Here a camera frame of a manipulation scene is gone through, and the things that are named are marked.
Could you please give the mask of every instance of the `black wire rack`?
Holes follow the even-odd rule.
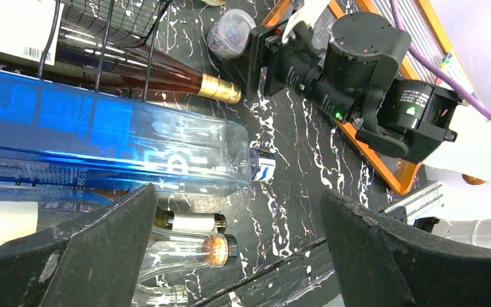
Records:
[[[94,86],[95,91],[98,91],[108,38],[115,34],[110,33],[110,28],[122,29],[128,33],[127,35],[134,35],[135,38],[143,40],[144,43],[151,40],[148,57],[148,63],[151,63],[159,22],[172,0],[55,0],[55,2],[52,28],[46,46],[40,56],[37,76],[42,79],[45,59],[52,45],[56,29],[59,26],[59,7],[62,3],[82,12],[82,14],[88,14],[106,22],[106,26],[100,29],[104,31],[104,38],[99,49],[100,55]],[[146,67],[146,82],[142,101],[146,101],[151,67],[151,65]]]

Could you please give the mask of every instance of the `black marble surface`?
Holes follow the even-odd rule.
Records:
[[[260,24],[274,2],[229,0],[211,7],[200,0],[174,0],[160,24],[157,48],[199,71],[221,75],[219,62],[207,50],[208,30],[232,8]],[[344,12],[356,10],[353,1],[341,2]],[[326,47],[333,22],[326,11],[315,27],[316,47]],[[226,233],[237,237],[240,258],[222,269],[167,274],[153,283],[185,285],[195,306],[231,306],[234,296],[232,306],[322,306],[336,297],[338,283],[320,216],[323,190],[330,187],[371,209],[396,199],[342,131],[288,91],[234,106],[192,95],[167,96],[164,104],[241,123],[251,146],[270,150],[277,161],[269,183],[253,182],[226,198],[163,196],[159,204],[164,209],[224,214]],[[315,289],[322,290],[311,295]]]

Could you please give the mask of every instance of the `barcode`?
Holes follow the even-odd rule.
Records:
[[[42,51],[37,48],[26,46],[24,49],[24,55],[39,61],[40,57],[42,56]],[[48,54],[46,54],[46,61],[51,61],[51,60],[52,60],[52,53],[48,52]]]

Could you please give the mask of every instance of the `clear plastic cup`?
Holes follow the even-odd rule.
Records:
[[[208,32],[208,48],[221,60],[236,58],[246,47],[249,31],[255,27],[249,14],[230,10]]]

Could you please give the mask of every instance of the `brown glass bottle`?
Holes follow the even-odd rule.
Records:
[[[105,21],[65,6],[56,33],[55,65],[44,66],[44,79],[82,88],[92,88],[102,48]],[[109,28],[100,86],[143,89],[150,46],[136,35]],[[0,65],[25,75],[36,75],[38,63],[0,53]],[[191,93],[230,104],[241,99],[238,86],[220,80],[173,59],[160,51],[152,55],[148,91]]]
[[[153,225],[176,232],[224,233],[227,222],[219,213],[175,212],[159,207]]]

